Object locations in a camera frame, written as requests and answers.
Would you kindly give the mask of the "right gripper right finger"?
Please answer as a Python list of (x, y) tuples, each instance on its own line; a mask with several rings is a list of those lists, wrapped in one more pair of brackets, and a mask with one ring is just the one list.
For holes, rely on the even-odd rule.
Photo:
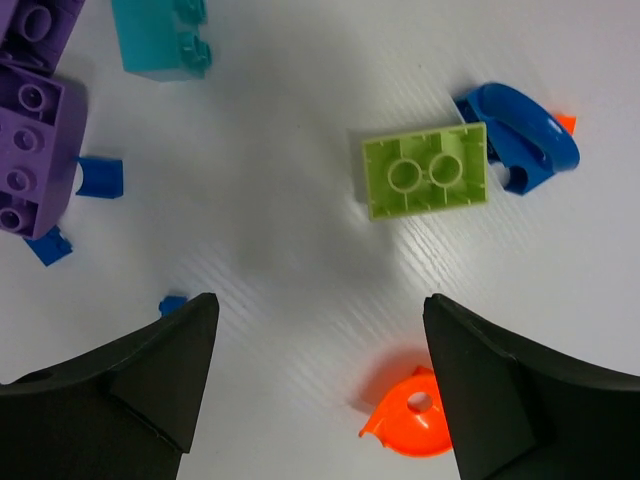
[(636, 479), (639, 379), (434, 294), (423, 322), (463, 479)]

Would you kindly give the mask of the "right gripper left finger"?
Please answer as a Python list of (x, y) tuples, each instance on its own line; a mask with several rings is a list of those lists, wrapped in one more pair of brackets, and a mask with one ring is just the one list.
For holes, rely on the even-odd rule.
[(1, 387), (4, 479), (174, 479), (190, 452), (219, 302), (155, 322)]

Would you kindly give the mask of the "green lego brick upside-down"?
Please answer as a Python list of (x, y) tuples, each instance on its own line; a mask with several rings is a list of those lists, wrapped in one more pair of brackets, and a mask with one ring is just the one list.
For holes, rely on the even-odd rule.
[(367, 139), (361, 151), (372, 221), (488, 201), (488, 138), (483, 122)]

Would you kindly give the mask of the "blue curved lego piece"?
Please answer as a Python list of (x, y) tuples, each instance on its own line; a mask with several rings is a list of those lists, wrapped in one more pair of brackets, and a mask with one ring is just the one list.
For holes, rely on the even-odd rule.
[(504, 189), (525, 195), (558, 173), (576, 169), (580, 152), (572, 134), (519, 90), (485, 83), (454, 98), (466, 123), (486, 126), (487, 155), (509, 171)]

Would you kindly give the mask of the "purple rounded lego piece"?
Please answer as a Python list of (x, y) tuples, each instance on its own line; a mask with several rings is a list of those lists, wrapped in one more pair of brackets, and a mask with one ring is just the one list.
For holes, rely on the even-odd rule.
[(35, 240), (65, 212), (80, 155), (84, 86), (1, 65), (1, 229)]

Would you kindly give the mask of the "long teal lego brick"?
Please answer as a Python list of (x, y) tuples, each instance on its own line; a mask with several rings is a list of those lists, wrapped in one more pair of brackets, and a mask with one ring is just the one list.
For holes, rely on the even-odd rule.
[(113, 0), (125, 72), (158, 82), (202, 79), (213, 58), (200, 37), (208, 12), (203, 0)]

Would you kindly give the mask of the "purple lego plate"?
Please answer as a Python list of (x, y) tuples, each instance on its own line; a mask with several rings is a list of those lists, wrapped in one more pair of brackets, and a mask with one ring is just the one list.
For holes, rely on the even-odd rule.
[(51, 76), (85, 2), (1, 0), (1, 63)]

